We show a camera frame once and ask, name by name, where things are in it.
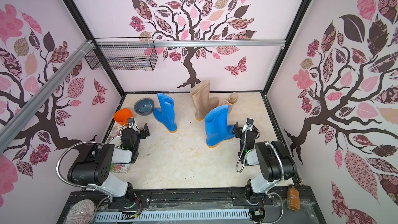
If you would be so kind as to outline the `tall beige rain boot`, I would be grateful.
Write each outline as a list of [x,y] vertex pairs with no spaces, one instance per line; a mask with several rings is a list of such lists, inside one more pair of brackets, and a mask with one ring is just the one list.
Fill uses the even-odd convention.
[[210,97],[210,80],[204,80],[194,86],[190,95],[195,107],[195,118],[200,121],[214,108],[219,106],[217,97]]

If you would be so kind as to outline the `blue rain boot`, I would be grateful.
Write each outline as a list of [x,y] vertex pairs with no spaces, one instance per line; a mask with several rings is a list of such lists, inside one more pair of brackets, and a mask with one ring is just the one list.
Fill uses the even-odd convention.
[[157,94],[160,108],[155,108],[153,114],[155,119],[162,123],[170,132],[177,131],[175,122],[174,100],[164,93]]
[[235,137],[234,125],[228,125],[229,106],[222,105],[211,110],[204,118],[206,131],[206,144],[216,147],[219,143]]

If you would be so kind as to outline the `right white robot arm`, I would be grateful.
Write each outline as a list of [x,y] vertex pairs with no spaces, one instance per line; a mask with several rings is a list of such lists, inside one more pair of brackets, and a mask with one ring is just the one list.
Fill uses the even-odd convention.
[[298,176],[297,166],[282,141],[256,141],[260,132],[252,119],[248,119],[243,127],[236,123],[232,133],[240,141],[236,173],[240,174],[249,166],[260,168],[260,173],[245,186],[247,200],[255,194],[267,194],[280,183]]

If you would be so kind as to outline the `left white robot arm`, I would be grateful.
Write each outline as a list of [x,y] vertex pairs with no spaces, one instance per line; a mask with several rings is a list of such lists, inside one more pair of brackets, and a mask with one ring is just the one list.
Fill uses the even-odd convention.
[[[57,177],[67,185],[92,189],[114,198],[125,198],[130,202],[137,199],[133,186],[112,174],[112,165],[129,165],[137,161],[140,142],[150,136],[148,124],[138,128],[135,124],[123,126],[116,136],[120,146],[112,143],[80,142],[68,148],[58,159],[56,165]],[[79,155],[68,170],[67,177],[60,172],[60,165],[66,154],[80,147]]]

